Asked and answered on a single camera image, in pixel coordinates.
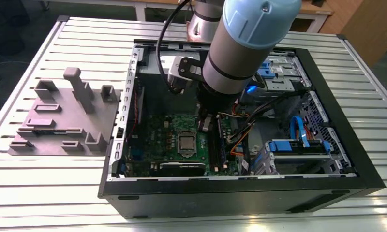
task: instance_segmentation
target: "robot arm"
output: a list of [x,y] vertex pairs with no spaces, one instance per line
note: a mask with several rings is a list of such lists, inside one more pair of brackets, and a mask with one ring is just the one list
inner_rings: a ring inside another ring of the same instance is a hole
[[[201,0],[195,15],[213,13],[216,19],[215,7],[221,2]],[[302,0],[224,1],[197,90],[200,107],[207,114],[224,111],[237,98],[271,50],[287,35],[300,6]]]

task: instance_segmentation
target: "wooden cabinet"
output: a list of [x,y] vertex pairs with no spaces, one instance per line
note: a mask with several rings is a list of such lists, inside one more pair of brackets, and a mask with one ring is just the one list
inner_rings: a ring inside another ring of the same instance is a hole
[[327,0],[334,15],[320,33],[346,35],[371,66],[387,51],[387,0]]

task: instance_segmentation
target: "table leg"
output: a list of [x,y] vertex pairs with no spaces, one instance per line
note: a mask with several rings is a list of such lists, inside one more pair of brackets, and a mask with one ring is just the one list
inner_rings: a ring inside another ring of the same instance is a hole
[[308,30],[307,30],[308,33],[318,33],[320,31],[327,17],[328,17],[327,15],[316,15],[315,16],[315,19],[311,22]]
[[136,20],[137,21],[147,21],[144,9],[147,8],[147,4],[141,2],[135,2],[135,9],[136,9]]

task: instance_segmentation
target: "black computer case frame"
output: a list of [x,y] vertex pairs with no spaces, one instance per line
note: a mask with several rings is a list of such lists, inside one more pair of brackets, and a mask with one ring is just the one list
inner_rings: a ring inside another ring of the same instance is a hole
[[[155,41],[137,40],[135,43],[139,48],[155,49]],[[176,44],[179,49],[209,47],[208,43],[169,41],[163,43],[164,50],[169,49],[169,44]],[[386,187],[308,50],[275,49],[291,50],[299,57],[328,115],[328,126],[336,131],[358,177],[112,182],[107,181],[108,151],[97,196],[108,200],[125,218],[312,212]]]

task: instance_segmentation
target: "metal table surface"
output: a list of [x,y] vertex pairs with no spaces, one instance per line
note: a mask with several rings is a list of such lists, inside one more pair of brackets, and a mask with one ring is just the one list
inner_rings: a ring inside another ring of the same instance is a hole
[[[97,198],[104,157],[10,156],[8,145],[32,107],[38,80],[80,67],[92,88],[123,89],[135,38],[155,39],[161,23],[92,18],[57,22],[0,112],[0,230],[64,231],[387,231],[387,188],[314,213],[125,220]],[[185,40],[173,24],[167,40]],[[387,185],[387,92],[348,43],[291,32],[278,46],[310,50]]]

